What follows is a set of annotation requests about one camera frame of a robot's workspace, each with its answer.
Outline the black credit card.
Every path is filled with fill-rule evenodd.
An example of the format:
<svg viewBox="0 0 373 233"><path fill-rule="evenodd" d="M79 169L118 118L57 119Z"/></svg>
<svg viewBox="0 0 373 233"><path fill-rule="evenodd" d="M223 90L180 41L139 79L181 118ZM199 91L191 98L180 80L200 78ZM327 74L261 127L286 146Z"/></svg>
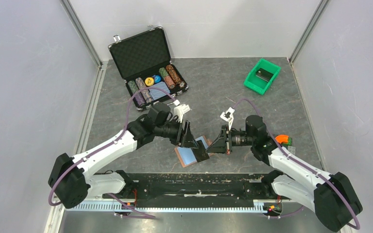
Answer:
<svg viewBox="0 0 373 233"><path fill-rule="evenodd" d="M260 68L256 73L256 76L260 79L262 79L265 82L269 82L272 77L274 76L273 73L268 72L267 70Z"/></svg>
<svg viewBox="0 0 373 233"><path fill-rule="evenodd" d="M204 147L203 144L202 145L200 144L198 148L193 148L192 152L193 152L193 155L194 155L197 163L203 162L203 161L208 160L210 158L209 154L206 152L206 148Z"/></svg>

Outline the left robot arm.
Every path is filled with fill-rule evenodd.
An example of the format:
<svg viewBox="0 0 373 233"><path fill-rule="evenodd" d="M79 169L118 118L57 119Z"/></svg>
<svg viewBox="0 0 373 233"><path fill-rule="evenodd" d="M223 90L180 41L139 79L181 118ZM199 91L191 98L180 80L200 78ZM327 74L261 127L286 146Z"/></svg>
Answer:
<svg viewBox="0 0 373 233"><path fill-rule="evenodd" d="M190 122L184 117L189 111L187 104L177 103L171 109L164 103L157 103L147 114L127 121L123 130L94 148L74 156L59 155L48 180L51 187L49 205L61 204L70 209L88 196L107 193L129 197L133 184L124 172L101 175L97 172L114 160L153 142L156 137L167 138L177 147L199 149Z"/></svg>

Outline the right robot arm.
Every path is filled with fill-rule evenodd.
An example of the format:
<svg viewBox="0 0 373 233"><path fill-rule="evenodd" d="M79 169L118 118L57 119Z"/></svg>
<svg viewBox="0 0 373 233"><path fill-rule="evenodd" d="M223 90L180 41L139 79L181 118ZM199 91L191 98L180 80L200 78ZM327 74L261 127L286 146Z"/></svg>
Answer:
<svg viewBox="0 0 373 233"><path fill-rule="evenodd" d="M261 116L248 116L244 130L232 127L232 113L223 112L220 117L227 124L207 152L230 154L233 147L250 147L257 160L273 168L262 179L261 192L265 197L277 195L301 204L333 232L346 225L360 229L357 215L363 207L346 175L331 174L295 156L269 134Z"/></svg>

